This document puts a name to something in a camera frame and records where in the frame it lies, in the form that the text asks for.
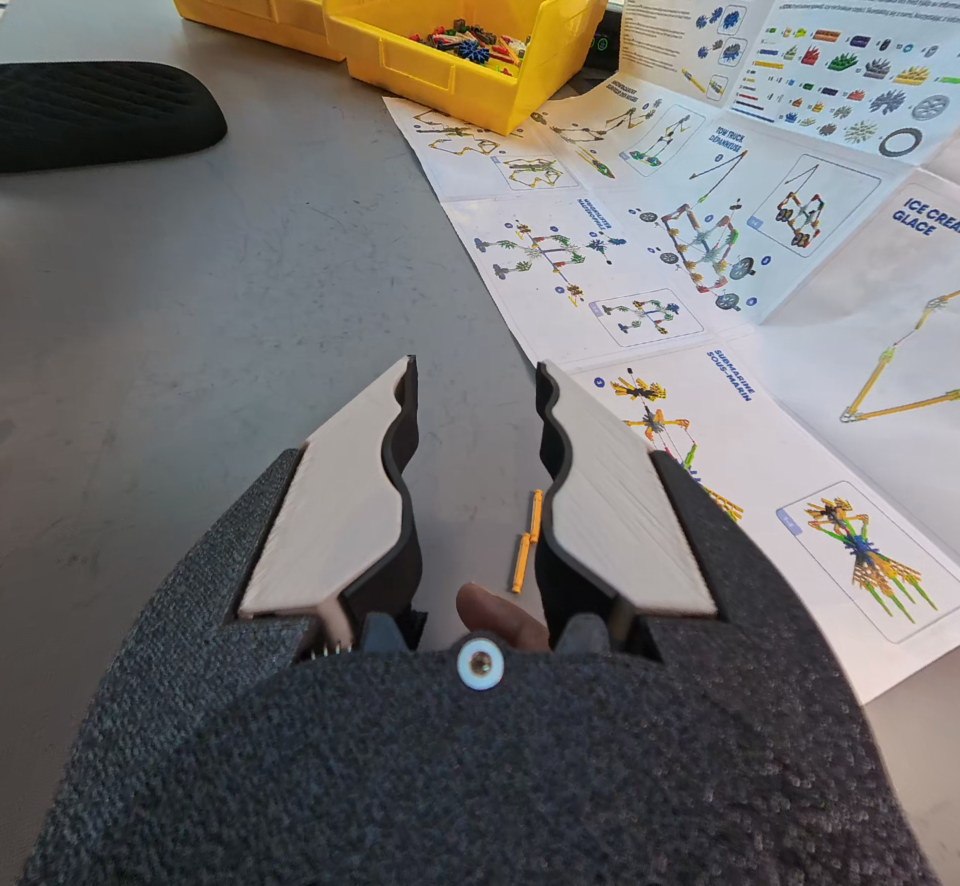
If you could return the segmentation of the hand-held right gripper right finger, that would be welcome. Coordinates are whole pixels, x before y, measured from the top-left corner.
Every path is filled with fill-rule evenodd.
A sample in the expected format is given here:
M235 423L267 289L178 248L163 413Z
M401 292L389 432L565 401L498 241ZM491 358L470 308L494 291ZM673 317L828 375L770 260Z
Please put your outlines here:
M549 632L600 616L714 619L718 611L654 464L657 453L563 369L539 362L544 495L534 574Z

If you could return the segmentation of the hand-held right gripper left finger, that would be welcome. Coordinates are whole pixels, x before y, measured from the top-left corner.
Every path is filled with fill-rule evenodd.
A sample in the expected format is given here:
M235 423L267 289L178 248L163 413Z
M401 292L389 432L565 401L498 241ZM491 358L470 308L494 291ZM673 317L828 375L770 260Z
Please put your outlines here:
M237 615L311 616L360 632L369 614L422 632L423 558L403 480L419 445L418 369L402 357L307 437Z

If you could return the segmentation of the pile of toy pieces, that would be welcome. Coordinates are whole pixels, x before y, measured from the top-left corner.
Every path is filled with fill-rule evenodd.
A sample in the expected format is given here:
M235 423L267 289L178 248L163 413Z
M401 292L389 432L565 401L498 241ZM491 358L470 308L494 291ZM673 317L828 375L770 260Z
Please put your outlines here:
M531 37L498 34L463 18L449 26L438 25L423 35L411 33L407 39L513 79L519 76L531 43Z

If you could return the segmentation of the grey desk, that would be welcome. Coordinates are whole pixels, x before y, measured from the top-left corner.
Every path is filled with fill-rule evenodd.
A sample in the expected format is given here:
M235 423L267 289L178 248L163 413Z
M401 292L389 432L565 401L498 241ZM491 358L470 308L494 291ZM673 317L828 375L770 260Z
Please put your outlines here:
M227 447L241 472L295 448L144 607L24 883L938 884L814 613L665 451L649 449L717 618L549 631L538 544L510 592L551 484L536 368L556 363L523 351L378 96L326 71L308 97L306 72L256 43L187 48L171 63L217 93L227 139L50 177L24 214L44 286L16 314L26 334L4 325L2 380L14 405L37 383L59 447L98 448L111 525L128 501L177 503L152 473L102 482L134 440L151 468L192 448L175 465L202 486L232 470ZM95 443L81 426L113 354L126 376L111 371L121 399L98 405ZM423 631L240 618L305 441L402 357ZM466 583L542 623L550 652L468 631Z

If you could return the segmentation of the person's right hand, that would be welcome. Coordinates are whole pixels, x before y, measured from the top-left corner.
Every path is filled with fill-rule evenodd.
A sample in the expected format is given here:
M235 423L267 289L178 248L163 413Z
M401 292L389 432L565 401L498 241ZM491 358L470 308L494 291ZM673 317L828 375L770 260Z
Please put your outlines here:
M462 624L471 633L489 633L514 651L550 652L549 632L543 623L477 583L462 585L455 605Z

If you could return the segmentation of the printed instruction sheet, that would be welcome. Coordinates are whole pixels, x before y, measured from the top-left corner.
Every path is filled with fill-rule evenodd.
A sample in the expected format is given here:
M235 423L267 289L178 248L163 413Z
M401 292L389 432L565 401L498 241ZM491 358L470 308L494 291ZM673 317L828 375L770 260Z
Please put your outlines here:
M625 0L618 66L506 139L385 106L523 352L875 700L958 646L958 0Z

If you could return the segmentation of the black textured wrist rest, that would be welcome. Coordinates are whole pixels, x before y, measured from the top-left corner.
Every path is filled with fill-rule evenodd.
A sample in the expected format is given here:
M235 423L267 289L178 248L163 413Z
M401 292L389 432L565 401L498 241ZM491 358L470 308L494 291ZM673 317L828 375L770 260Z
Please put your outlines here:
M1 65L1 173L159 160L219 143L227 121L180 68L141 61Z

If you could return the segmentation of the black device with green lights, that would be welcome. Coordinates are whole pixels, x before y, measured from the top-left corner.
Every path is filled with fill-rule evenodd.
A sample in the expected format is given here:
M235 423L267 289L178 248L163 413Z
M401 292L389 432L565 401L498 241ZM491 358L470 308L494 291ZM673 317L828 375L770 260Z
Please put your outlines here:
M583 66L612 73L619 67L622 13L608 8L594 31Z

